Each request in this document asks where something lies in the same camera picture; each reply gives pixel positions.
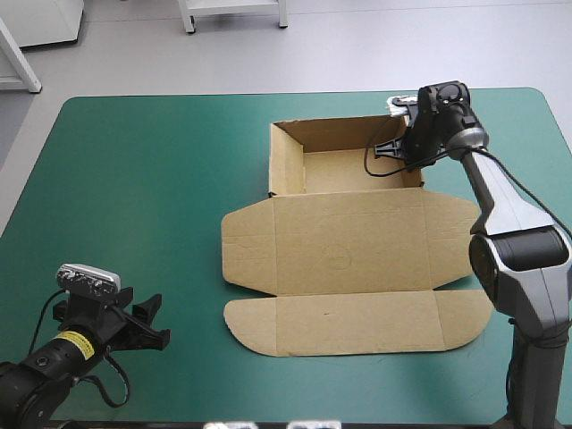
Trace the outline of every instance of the cardboard box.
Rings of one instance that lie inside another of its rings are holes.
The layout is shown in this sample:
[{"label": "cardboard box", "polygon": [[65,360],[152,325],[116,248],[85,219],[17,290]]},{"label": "cardboard box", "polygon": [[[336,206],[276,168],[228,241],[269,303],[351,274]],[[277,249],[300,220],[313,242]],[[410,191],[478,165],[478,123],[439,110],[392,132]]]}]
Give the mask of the cardboard box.
[{"label": "cardboard box", "polygon": [[[474,339],[482,290],[434,291],[471,274],[469,201],[423,189],[421,172],[375,178],[364,148],[400,136],[400,118],[278,122],[271,198],[223,219],[223,275],[274,295],[230,302],[225,321],[271,356],[446,350]],[[387,172],[401,161],[374,159]]]}]

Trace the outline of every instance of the gray floor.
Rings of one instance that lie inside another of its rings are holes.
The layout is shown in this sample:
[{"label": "gray floor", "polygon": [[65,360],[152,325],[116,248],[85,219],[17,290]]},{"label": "gray floor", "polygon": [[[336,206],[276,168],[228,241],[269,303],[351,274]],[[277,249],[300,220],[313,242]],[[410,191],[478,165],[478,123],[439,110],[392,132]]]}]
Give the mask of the gray floor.
[{"label": "gray floor", "polygon": [[[189,36],[175,0],[86,0],[79,44],[27,53],[44,89],[21,125],[22,113],[3,119],[20,132],[0,170],[0,231],[59,109],[76,96],[385,90],[459,79],[540,89],[572,142],[571,22],[572,0],[290,0],[288,29],[273,16],[232,16],[200,19]],[[0,114],[18,103],[0,97]]]}]

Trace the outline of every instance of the black cable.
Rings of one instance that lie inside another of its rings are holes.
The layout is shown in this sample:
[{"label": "black cable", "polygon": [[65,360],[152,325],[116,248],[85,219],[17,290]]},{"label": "black cable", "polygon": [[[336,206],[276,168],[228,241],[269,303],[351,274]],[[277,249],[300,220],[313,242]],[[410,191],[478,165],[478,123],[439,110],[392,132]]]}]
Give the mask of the black cable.
[{"label": "black cable", "polygon": [[42,321],[44,320],[44,316],[46,315],[46,311],[47,311],[48,306],[50,305],[50,302],[52,302],[52,300],[55,297],[57,297],[58,295],[61,295],[63,293],[65,293],[65,290],[61,289],[61,290],[57,291],[56,293],[52,294],[50,296],[50,298],[47,299],[44,306],[42,307],[42,311],[39,314],[38,324],[36,324],[36,330],[34,331],[34,336],[32,337],[32,342],[29,345],[28,356],[31,355],[32,352],[34,351],[34,347],[36,346],[36,341],[38,340],[39,329],[42,326]]},{"label": "black cable", "polygon": [[119,408],[124,406],[127,402],[129,402],[131,396],[131,386],[129,382],[129,377],[127,373],[123,370],[123,368],[117,363],[115,359],[113,359],[107,352],[104,356],[105,361],[115,370],[115,372],[121,377],[123,381],[123,387],[125,388],[125,396],[123,397],[122,402],[115,402],[107,393],[104,384],[101,382],[99,377],[96,375],[85,375],[79,379],[79,382],[85,382],[93,384],[99,390],[99,394],[101,395],[102,400],[104,400],[105,404],[107,404],[111,408]]}]

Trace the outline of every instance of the box flap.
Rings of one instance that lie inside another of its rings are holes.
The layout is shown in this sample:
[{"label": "box flap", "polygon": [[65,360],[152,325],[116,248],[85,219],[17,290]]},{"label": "box flap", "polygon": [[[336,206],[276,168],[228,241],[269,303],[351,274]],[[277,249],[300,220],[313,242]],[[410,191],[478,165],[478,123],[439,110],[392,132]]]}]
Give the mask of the box flap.
[{"label": "box flap", "polygon": [[381,143],[395,139],[405,130],[402,117],[389,115],[286,121],[275,126],[302,143],[305,153],[363,149],[372,139]]},{"label": "box flap", "polygon": [[275,197],[223,219],[223,275],[278,296],[432,290],[471,273],[476,206],[420,188]]},{"label": "box flap", "polygon": [[268,190],[275,195],[302,194],[304,189],[303,147],[284,130],[270,125],[270,170]]},{"label": "box flap", "polygon": [[226,305],[224,319],[255,352],[324,356],[455,349],[491,311],[482,290],[431,290],[243,299]]}]

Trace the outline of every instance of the table surface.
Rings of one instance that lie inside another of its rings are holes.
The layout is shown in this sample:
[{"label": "table surface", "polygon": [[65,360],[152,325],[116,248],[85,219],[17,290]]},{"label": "table surface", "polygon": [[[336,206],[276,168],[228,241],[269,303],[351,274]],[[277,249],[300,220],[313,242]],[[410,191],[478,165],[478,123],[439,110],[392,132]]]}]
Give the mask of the table surface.
[{"label": "table surface", "polygon": [[[461,349],[352,357],[265,357],[227,330],[223,307],[260,296],[227,284],[220,221],[266,197],[270,122],[384,114],[401,93],[80,97],[62,108],[0,239],[0,356],[23,358],[38,311],[62,263],[117,272],[136,301],[160,292],[164,351],[117,353],[133,386],[113,410],[90,385],[55,418],[488,424],[505,408],[511,328],[494,314]],[[473,107],[491,151],[567,223],[570,153],[541,93],[479,89]],[[462,168],[424,170],[426,187],[472,198]],[[474,277],[451,287],[479,287]],[[46,321],[41,341],[55,334]],[[96,372],[121,397],[113,370]],[[559,418],[572,422],[572,362]]]}]

